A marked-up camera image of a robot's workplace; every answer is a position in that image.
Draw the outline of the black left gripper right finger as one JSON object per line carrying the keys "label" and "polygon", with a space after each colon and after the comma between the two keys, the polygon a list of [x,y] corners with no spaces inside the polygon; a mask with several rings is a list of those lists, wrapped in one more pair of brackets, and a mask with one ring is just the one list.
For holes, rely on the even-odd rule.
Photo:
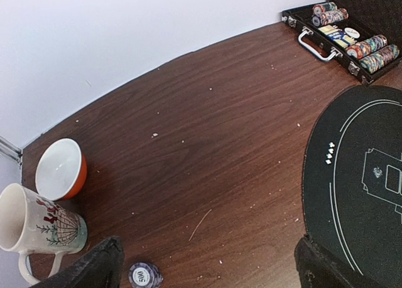
{"label": "black left gripper right finger", "polygon": [[346,266],[307,236],[295,247],[295,263],[302,287],[379,287],[380,285]]}

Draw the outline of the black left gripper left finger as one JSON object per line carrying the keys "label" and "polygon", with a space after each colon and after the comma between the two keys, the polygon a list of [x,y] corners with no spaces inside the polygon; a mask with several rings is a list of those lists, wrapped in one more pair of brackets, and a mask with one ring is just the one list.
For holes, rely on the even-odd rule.
{"label": "black left gripper left finger", "polygon": [[124,263],[120,237],[111,236],[66,269],[39,282],[38,287],[119,287]]}

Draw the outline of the purple poker chip stack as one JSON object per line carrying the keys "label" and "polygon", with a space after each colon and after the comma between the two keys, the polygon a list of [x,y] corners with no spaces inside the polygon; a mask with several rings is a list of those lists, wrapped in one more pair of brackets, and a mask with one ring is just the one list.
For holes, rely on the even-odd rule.
{"label": "purple poker chip stack", "polygon": [[159,268],[147,262],[138,262],[129,269],[129,282],[133,288],[160,288],[163,276]]}

